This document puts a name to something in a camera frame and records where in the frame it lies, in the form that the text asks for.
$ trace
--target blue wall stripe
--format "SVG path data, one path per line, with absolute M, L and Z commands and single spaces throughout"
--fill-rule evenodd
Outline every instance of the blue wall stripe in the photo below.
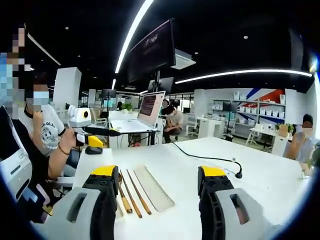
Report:
M 260 118 L 269 120 L 274 123 L 283 123 L 285 121 L 284 119 L 278 119 L 278 118 L 273 118 L 273 117 L 268 117 L 268 116 L 260 116 Z
M 252 88 L 252 90 L 247 94 L 246 99 L 250 98 L 253 94 L 256 94 L 261 88 Z

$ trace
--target hand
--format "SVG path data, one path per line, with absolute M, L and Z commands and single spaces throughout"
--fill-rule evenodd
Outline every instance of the hand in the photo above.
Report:
M 76 146 L 76 136 L 73 128 L 65 130 L 60 140 L 60 147 L 65 152 L 70 152 L 71 148 Z
M 44 122 L 44 116 L 41 111 L 34 111 L 33 112 L 33 129 L 41 129 L 42 123 Z

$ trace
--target air conditioner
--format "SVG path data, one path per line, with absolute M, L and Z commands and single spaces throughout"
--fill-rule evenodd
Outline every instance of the air conditioner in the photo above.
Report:
M 171 68 L 181 70 L 195 63 L 196 62 L 191 59 L 190 54 L 175 49 L 175 66 L 172 66 Z

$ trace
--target graphic t-shirt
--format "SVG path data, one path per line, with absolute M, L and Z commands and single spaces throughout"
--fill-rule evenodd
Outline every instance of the graphic t-shirt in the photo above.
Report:
M 43 147 L 40 152 L 46 157 L 58 147 L 59 136 L 64 134 L 65 126 L 59 119 L 55 109 L 47 104 L 42 107 L 43 123 L 41 126 L 41 138 Z M 26 109 L 19 111 L 19 120 L 28 130 L 29 134 L 34 132 L 33 115 L 28 113 Z

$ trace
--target black ceiling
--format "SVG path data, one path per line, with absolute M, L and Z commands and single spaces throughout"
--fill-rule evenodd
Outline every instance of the black ceiling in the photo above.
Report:
M 48 72 L 51 86 L 58 68 L 78 67 L 82 72 L 81 91 L 111 88 L 115 77 L 115 88 L 125 91 L 128 58 L 125 57 L 117 76 L 114 72 L 129 28 L 144 1 L 45 2 L 30 7 L 27 30 L 61 65 L 30 40 L 26 43 L 26 63 L 38 72 Z M 242 69 L 291 69 L 289 28 L 294 27 L 294 21 L 289 2 L 280 2 L 154 0 L 130 46 L 172 18 L 175 47 L 191 54 L 196 64 L 182 70 L 164 70 L 162 77 L 175 77 L 176 81 Z M 309 54 L 306 49 L 303 53 L 302 67 L 298 70 L 307 72 Z M 152 77 L 150 74 L 130 84 L 137 87 L 134 92 L 146 90 Z M 312 79 L 307 77 L 250 73 L 174 84 L 172 92 L 232 87 L 292 88 L 306 92 L 311 84 Z

